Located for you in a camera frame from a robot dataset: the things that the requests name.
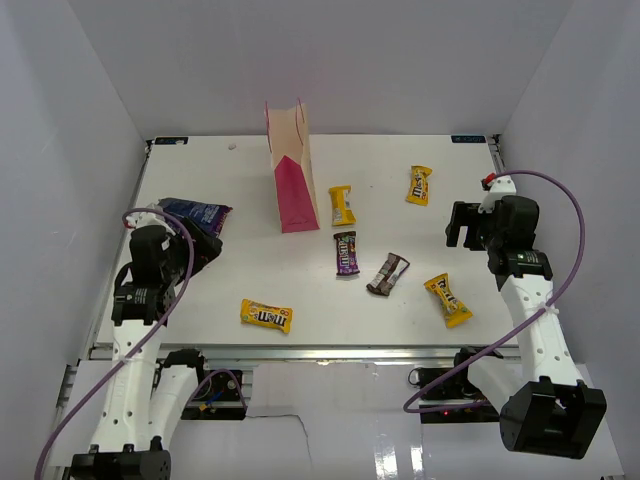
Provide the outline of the brown candy pack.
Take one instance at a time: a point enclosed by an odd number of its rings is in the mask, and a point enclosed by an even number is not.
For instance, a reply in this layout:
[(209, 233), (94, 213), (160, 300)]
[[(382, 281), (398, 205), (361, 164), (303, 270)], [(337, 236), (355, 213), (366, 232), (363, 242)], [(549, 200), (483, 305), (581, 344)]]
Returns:
[(388, 297), (409, 266), (410, 262), (404, 257), (389, 252), (378, 273), (366, 285), (366, 289), (373, 295)]

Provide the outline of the yellow snack bar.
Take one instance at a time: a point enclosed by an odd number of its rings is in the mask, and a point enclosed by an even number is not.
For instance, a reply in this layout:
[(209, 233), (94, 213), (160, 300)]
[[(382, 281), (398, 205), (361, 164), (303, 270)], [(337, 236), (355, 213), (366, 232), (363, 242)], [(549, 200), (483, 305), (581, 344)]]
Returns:
[(334, 186), (328, 190), (331, 200), (332, 226), (354, 225), (356, 217), (349, 201), (350, 185)]

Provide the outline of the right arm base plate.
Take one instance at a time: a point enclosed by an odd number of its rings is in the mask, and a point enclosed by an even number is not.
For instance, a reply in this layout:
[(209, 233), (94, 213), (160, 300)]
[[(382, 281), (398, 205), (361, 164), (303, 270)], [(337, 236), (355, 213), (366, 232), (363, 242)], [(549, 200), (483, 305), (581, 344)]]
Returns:
[[(417, 367), (410, 371), (407, 380), (410, 386), (420, 389), (446, 371), (447, 368)], [(484, 400), (480, 391), (471, 384), (451, 378), (422, 395), (418, 407), (481, 403)], [(497, 423), (499, 414), (487, 404), (473, 409), (449, 409), (443, 412), (423, 413), (420, 415), (420, 421), (422, 425)]]

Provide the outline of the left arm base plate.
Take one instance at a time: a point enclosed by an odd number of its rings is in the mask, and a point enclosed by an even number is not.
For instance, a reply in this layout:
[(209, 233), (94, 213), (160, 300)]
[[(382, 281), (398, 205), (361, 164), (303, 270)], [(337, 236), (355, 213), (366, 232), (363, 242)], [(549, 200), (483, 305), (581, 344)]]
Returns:
[(240, 392), (249, 402), (250, 391), (244, 391), (244, 372), (233, 370), (237, 382), (225, 372), (212, 376), (196, 396), (184, 408), (182, 420), (190, 421), (241, 421), (245, 408), (240, 401)]

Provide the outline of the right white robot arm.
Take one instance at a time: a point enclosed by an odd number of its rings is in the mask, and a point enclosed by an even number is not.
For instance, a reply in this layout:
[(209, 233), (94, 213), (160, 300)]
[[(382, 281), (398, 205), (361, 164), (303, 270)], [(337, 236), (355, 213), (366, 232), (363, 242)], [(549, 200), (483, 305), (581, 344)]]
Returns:
[(446, 227), (446, 244), (484, 251), (489, 271), (507, 305), (521, 356), (515, 374), (495, 353), (451, 374), (453, 390), (472, 399), (480, 392), (499, 414), (501, 440), (513, 452), (581, 459), (604, 418), (604, 393), (586, 385), (552, 308), (552, 269), (535, 249), (538, 204), (505, 195), (486, 210), (457, 201)]

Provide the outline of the brown purple M&M pack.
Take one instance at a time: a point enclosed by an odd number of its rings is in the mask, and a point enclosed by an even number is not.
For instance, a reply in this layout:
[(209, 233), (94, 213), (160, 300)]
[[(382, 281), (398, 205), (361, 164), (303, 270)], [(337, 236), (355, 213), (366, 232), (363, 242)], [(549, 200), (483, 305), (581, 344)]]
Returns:
[(338, 232), (333, 235), (336, 246), (336, 275), (353, 276), (360, 273), (356, 253), (356, 232)]

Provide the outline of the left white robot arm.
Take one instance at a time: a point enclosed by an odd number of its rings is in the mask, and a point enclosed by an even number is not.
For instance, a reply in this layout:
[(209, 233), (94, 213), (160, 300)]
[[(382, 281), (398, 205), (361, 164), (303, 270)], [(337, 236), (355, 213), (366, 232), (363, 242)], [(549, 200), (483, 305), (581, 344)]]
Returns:
[(192, 220), (142, 214), (131, 224), (131, 259), (114, 279), (112, 361), (106, 398), (74, 479), (167, 479), (169, 444), (189, 398), (205, 396), (211, 374), (196, 349), (158, 354), (168, 314), (191, 277), (221, 253), (221, 241)]

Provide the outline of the large purple snack bag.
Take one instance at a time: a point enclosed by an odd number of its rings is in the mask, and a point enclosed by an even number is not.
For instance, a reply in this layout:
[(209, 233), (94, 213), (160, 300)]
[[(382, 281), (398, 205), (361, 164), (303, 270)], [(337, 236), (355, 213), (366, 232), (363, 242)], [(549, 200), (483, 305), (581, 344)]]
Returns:
[(189, 219), (209, 236), (218, 238), (227, 216), (233, 208), (227, 205), (210, 204), (178, 198), (160, 199), (157, 205), (176, 218)]

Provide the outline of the yellow M&M pack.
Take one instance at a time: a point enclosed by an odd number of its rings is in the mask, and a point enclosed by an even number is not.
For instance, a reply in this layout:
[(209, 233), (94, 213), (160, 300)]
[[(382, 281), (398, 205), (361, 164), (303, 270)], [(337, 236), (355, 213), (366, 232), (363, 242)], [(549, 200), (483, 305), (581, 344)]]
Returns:
[(411, 184), (406, 196), (406, 201), (415, 205), (427, 206), (429, 204), (429, 177), (432, 169), (421, 165), (411, 166)]
[(275, 329), (289, 334), (294, 312), (291, 308), (266, 305), (257, 301), (243, 299), (240, 320), (243, 324)]
[(439, 299), (447, 328), (457, 327), (472, 318), (472, 311), (453, 294), (447, 273), (426, 281), (424, 287)]

